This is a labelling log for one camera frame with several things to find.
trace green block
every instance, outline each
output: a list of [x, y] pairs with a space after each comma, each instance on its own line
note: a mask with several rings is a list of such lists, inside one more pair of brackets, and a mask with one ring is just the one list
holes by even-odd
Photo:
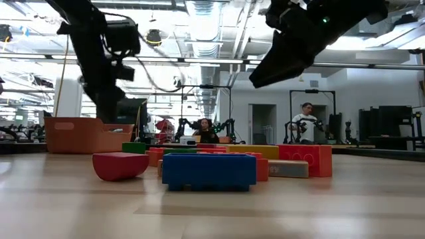
[[145, 143], [125, 142], [122, 143], [122, 151], [124, 153], [139, 153], [145, 154]]
[[168, 153], [197, 153], [198, 149], [164, 149], [164, 155]]

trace fluorescent light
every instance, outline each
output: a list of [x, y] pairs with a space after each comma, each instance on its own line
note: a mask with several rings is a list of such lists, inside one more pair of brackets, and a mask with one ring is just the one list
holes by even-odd
[[25, 58], [25, 59], [45, 59], [41, 54], [4, 54], [0, 53], [0, 58]]
[[[65, 59], [65, 55], [53, 55], [52, 58], [53, 59], [64, 60]], [[67, 60], [77, 60], [77, 56], [68, 55], [68, 56], [66, 56], [66, 59]]]
[[339, 37], [336, 42], [326, 47], [328, 50], [364, 50], [365, 41], [360, 37]]
[[186, 58], [185, 62], [191, 63], [223, 63], [223, 64], [242, 64], [243, 60], [237, 59], [207, 59], [207, 58]]
[[[177, 58], [167, 58], [167, 57], [138, 57], [138, 59], [141, 62], [177, 62]], [[124, 59], [125, 61], [134, 61], [137, 62], [138, 60], [136, 57], [127, 57]]]
[[194, 63], [191, 66], [204, 66], [204, 67], [220, 67], [220, 64], [210, 64], [210, 63]]
[[425, 48], [425, 36], [418, 37], [402, 46], [400, 46], [399, 50], [415, 50], [415, 49], [423, 49]]
[[261, 60], [250, 60], [250, 64], [260, 64]]

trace toy block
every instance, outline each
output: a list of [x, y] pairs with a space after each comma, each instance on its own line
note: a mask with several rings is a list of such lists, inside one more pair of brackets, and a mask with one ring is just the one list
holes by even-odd
[[310, 177], [332, 177], [332, 146], [279, 145], [280, 159], [307, 161]]
[[158, 176], [162, 177], [162, 159], [158, 160]]
[[142, 174], [149, 165], [149, 156], [137, 153], [95, 153], [93, 168], [104, 181], [131, 179]]
[[145, 154], [146, 144], [137, 142], [125, 142], [122, 143], [123, 153], [139, 153]]
[[262, 153], [264, 158], [279, 159], [279, 147], [271, 145], [229, 145], [227, 152], [253, 152]]
[[198, 149], [164, 149], [164, 155], [169, 153], [197, 153]]
[[226, 149], [199, 149], [202, 152], [208, 153], [227, 153]]
[[305, 161], [269, 160], [270, 177], [308, 178], [309, 167]]
[[152, 152], [162, 152], [162, 153], [164, 153], [164, 149], [165, 148], [157, 148], [157, 147], [149, 148], [149, 150], [152, 151]]
[[158, 161], [162, 159], [163, 152], [161, 151], [146, 151], [146, 154], [149, 155], [149, 166], [157, 167]]
[[256, 159], [262, 159], [263, 154], [262, 153], [251, 153], [252, 156], [254, 156]]
[[213, 143], [198, 143], [197, 144], [197, 148], [201, 148], [201, 149], [215, 149], [216, 147], [217, 145]]
[[257, 181], [268, 181], [268, 159], [257, 159]]
[[163, 157], [162, 183], [170, 190], [191, 185], [192, 190], [205, 187], [249, 190], [256, 184], [256, 158], [230, 154], [170, 153]]

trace yellow block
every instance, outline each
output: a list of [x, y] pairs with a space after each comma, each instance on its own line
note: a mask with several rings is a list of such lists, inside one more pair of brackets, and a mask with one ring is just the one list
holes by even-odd
[[158, 176], [162, 177], [162, 159], [158, 160]]
[[228, 145], [227, 153], [262, 153], [263, 159], [279, 159], [279, 147], [273, 145]]

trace pillar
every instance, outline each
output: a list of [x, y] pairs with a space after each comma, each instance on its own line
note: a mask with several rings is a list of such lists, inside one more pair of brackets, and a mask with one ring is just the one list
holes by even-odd
[[80, 74], [65, 74], [60, 99], [58, 104], [58, 93], [60, 88], [60, 77], [56, 79], [54, 86], [54, 108], [53, 116], [58, 108], [57, 117], [80, 117], [83, 89], [78, 79]]

